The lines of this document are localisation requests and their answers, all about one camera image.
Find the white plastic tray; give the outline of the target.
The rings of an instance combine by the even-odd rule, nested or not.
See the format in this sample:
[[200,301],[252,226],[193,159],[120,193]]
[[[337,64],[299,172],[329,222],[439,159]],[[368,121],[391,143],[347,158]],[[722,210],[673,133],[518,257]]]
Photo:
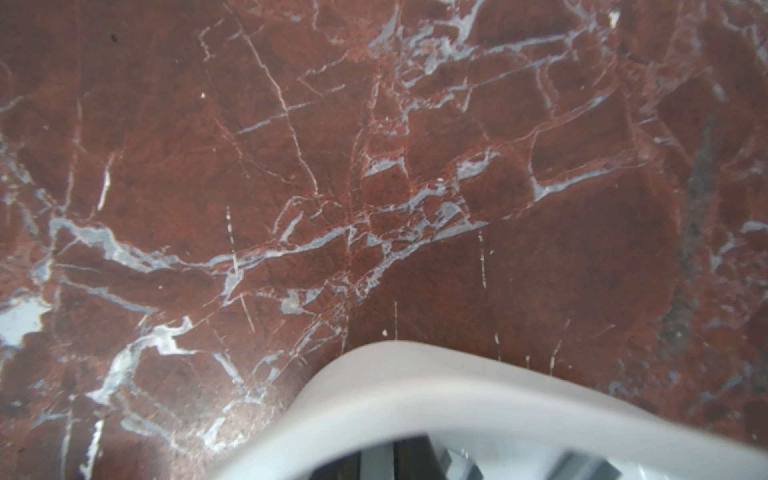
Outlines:
[[763,479],[765,451],[609,395],[412,341],[356,348],[321,369],[216,479],[309,479],[360,453],[360,479],[395,479],[393,442],[427,436],[448,478],[547,479],[568,452],[620,479]]

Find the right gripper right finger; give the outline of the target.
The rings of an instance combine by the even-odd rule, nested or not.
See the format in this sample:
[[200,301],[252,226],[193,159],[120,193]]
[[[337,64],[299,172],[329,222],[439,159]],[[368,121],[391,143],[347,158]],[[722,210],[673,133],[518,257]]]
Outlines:
[[396,480],[445,480],[446,477],[427,436],[393,442]]

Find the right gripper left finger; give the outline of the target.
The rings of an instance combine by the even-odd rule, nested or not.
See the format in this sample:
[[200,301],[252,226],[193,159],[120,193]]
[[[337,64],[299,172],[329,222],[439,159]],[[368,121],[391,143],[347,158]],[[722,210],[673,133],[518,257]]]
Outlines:
[[360,453],[356,452],[318,467],[310,480],[359,480]]

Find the grey staple strip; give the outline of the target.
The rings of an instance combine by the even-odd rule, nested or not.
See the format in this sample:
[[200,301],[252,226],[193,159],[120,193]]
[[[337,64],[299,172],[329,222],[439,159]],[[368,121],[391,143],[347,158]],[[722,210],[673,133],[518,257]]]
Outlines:
[[622,473],[601,457],[568,452],[553,467],[548,480],[617,480]]

